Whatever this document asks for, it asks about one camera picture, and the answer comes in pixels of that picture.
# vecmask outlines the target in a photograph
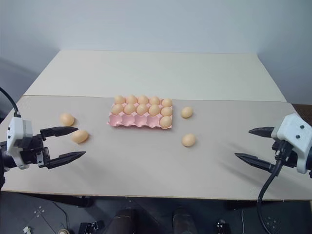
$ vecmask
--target brown egg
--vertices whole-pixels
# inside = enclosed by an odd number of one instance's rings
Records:
[[[156,116],[160,113],[160,108],[158,105],[151,105],[150,109],[148,110],[151,116]]]
[[[72,126],[75,122],[75,118],[69,113],[61,114],[59,119],[64,126]]]
[[[150,104],[151,104],[151,105],[159,105],[159,104],[160,104],[159,98],[156,97],[156,96],[151,97],[151,99],[150,99]]]
[[[121,104],[116,104],[112,107],[112,113],[115,116],[118,115],[122,111],[123,111],[123,106]]]
[[[169,116],[164,116],[163,118],[160,119],[160,126],[163,129],[169,128],[172,123],[172,119]]]
[[[137,102],[137,98],[134,95],[129,95],[128,97],[126,97],[126,103],[127,104],[136,104]]]
[[[88,138],[89,134],[86,130],[77,130],[72,133],[72,141],[82,143]]]
[[[182,112],[181,112],[181,115],[183,118],[189,118],[191,117],[193,114],[193,108],[192,107],[184,107]]]
[[[125,108],[123,109],[123,111],[125,114],[130,115],[134,111],[136,111],[136,107],[133,104],[127,104]]]
[[[196,137],[194,134],[192,133],[189,133],[189,134],[186,134],[183,138],[182,138],[182,144],[185,146],[185,147],[191,147],[195,144],[196,142]]]
[[[140,116],[144,115],[147,111],[148,111],[148,107],[147,107],[147,105],[144,105],[144,104],[140,104],[140,105],[137,106],[137,108],[136,108],[136,112],[137,112]]]
[[[115,96],[115,104],[124,104],[126,99],[122,95]]]
[[[161,115],[162,116],[172,116],[172,108],[170,107],[164,107],[161,109]]]
[[[171,107],[172,106],[172,100],[170,98],[165,98],[162,102],[161,105],[163,107]]]
[[[147,104],[148,103],[148,97],[146,97],[145,95],[141,95],[137,98],[137,102],[139,104]]]

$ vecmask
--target person's foot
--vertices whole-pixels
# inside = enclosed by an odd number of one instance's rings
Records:
[[[174,234],[197,234],[192,216],[183,208],[177,208],[172,218]]]
[[[126,208],[117,212],[106,234],[133,234],[136,232],[137,211]]]

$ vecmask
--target egg tray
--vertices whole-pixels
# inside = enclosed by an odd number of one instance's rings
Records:
[[[113,113],[109,113],[109,121],[107,124],[113,126],[113,127],[118,127],[120,125],[129,127],[129,126],[136,126],[136,127],[142,127],[142,126],[148,126],[150,128],[154,127],[161,127],[159,124],[160,119],[163,117],[162,114],[158,114],[156,116],[151,116],[148,112],[146,112],[143,115],[139,115],[137,112],[133,112],[130,115],[125,114],[124,112],[119,113],[118,115],[114,115]]]

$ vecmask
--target white wall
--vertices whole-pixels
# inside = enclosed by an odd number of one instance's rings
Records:
[[[0,58],[0,86],[14,101],[19,100],[37,76],[36,73]],[[0,93],[0,118],[5,117],[12,108],[10,101]]]
[[[35,73],[59,49],[255,52],[289,102],[312,104],[310,0],[0,1],[1,56]]]

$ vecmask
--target white table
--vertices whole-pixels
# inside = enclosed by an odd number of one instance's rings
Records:
[[[255,54],[60,51],[25,95],[282,101]]]

